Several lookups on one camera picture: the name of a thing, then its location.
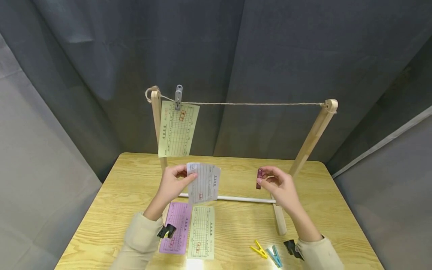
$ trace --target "twine string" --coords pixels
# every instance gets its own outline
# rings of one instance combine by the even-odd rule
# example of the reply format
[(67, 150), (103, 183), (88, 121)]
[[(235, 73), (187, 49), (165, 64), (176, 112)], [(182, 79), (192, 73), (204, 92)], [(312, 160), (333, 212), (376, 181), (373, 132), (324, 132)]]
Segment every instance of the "twine string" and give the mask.
[[(146, 90), (146, 99), (147, 99), (147, 102), (149, 102), (149, 103), (152, 103), (152, 100), (148, 96), (148, 92), (151, 92), (151, 91), (157, 91), (157, 92), (159, 92), (159, 95), (161, 98), (165, 98), (169, 101), (175, 102), (175, 100), (162, 95), (157, 86), (153, 86), (153, 87), (150, 87)], [(310, 102), (301, 102), (301, 103), (230, 103), (230, 102), (221, 102), (221, 103), (218, 103), (218, 102), (184, 102), (184, 101), (182, 101), (182, 103), (194, 104), (194, 105), (249, 105), (249, 106), (319, 105), (321, 107), (324, 106), (324, 103), (310, 103)]]

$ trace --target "rope knot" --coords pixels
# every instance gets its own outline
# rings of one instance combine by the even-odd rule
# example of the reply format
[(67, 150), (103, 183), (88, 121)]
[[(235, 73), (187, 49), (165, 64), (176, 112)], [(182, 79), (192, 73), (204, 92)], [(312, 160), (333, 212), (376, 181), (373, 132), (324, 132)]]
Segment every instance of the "rope knot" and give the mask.
[(151, 92), (152, 91), (157, 91), (158, 92), (158, 95), (159, 96), (162, 96), (161, 95), (161, 91), (159, 90), (159, 87), (157, 87), (157, 86), (152, 86), (152, 87), (150, 87), (150, 88), (148, 88), (147, 90), (146, 90), (146, 99), (147, 99), (147, 102), (148, 103), (152, 103), (152, 100), (151, 100), (151, 98), (149, 98), (149, 95), (148, 95), (148, 92), (150, 92), (150, 97), (151, 97)]

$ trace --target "wooden post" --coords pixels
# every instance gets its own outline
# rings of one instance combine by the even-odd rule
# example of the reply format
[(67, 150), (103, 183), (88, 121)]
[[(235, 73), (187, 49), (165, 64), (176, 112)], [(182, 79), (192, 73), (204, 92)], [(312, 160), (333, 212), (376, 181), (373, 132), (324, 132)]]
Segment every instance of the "wooden post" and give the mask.
[(325, 128), (327, 127), (333, 115), (336, 113), (337, 106), (338, 103), (335, 99), (327, 99), (325, 101), (317, 119), (315, 120), (314, 125), (311, 128), (311, 131), (309, 131), (309, 134), (300, 148), (293, 165), (289, 169), (289, 174), (292, 176), (292, 178), (297, 176), (306, 160), (308, 160), (309, 155), (312, 153), (312, 150), (314, 149), (318, 140), (321, 138)]
[[(152, 87), (151, 100), (152, 100), (152, 110), (153, 110), (153, 121), (155, 122), (156, 140), (159, 148), (159, 132), (161, 127), (161, 113), (162, 113), (162, 102), (161, 102), (159, 87), (157, 86)], [(159, 158), (159, 160), (161, 162), (161, 168), (163, 172), (165, 168), (168, 167), (168, 161), (166, 157)]]
[[(297, 154), (293, 165), (289, 169), (289, 174), (292, 176), (292, 178), (295, 178), (297, 176), (306, 160), (308, 160), (309, 155), (312, 153), (312, 150), (314, 149), (318, 140), (321, 138), (321, 135), (323, 134), (325, 128), (333, 117), (333, 114), (336, 113), (337, 106), (338, 103), (335, 99), (327, 99), (325, 101), (320, 113), (318, 114), (317, 119), (315, 120), (315, 123), (311, 128), (311, 131), (309, 131), (309, 134), (306, 137), (302, 147), (300, 148), (300, 151)], [(286, 234), (286, 223), (285, 218), (283, 217), (282, 207), (274, 203), (273, 210), (276, 216), (276, 223), (279, 235), (284, 235)]]
[(277, 231), (278, 231), (279, 235), (285, 235), (286, 234), (286, 222), (285, 222), (285, 217), (283, 216), (283, 209), (281, 206), (273, 203), (273, 210), (274, 210), (274, 215), (276, 217)]

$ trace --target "hand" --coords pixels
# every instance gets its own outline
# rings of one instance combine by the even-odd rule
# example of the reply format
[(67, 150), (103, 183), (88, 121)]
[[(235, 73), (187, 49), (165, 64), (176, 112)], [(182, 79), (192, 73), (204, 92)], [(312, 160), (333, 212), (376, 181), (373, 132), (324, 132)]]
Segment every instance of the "hand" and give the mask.
[(197, 178), (197, 174), (193, 173), (186, 176), (186, 165), (177, 165), (167, 167), (162, 173), (161, 183), (159, 184), (158, 192), (150, 202), (143, 215), (150, 220), (157, 220), (162, 216), (162, 212), (173, 199), (177, 198), (180, 193)]
[(257, 183), (268, 190), (290, 216), (303, 209), (294, 181), (289, 174), (274, 166), (264, 166), (260, 169), (263, 175), (257, 178)]
[(186, 175), (186, 164), (167, 167), (162, 173), (161, 183), (155, 198), (159, 197), (162, 201), (165, 201), (166, 204), (177, 198), (184, 188), (187, 187), (187, 185), (189, 185), (198, 176), (196, 173), (193, 173), (189, 176)]

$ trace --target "beige sleeve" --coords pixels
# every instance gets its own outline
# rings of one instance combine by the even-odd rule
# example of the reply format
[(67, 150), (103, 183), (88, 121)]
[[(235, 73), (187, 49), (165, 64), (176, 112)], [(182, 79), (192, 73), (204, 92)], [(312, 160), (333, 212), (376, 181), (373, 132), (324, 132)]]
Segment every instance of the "beige sleeve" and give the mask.
[(323, 238), (317, 242), (297, 241), (297, 249), (302, 255), (305, 270), (342, 270), (344, 265), (334, 250), (330, 240)]
[(162, 218), (152, 221), (137, 213), (124, 236), (124, 245), (111, 270), (143, 270), (158, 248)]

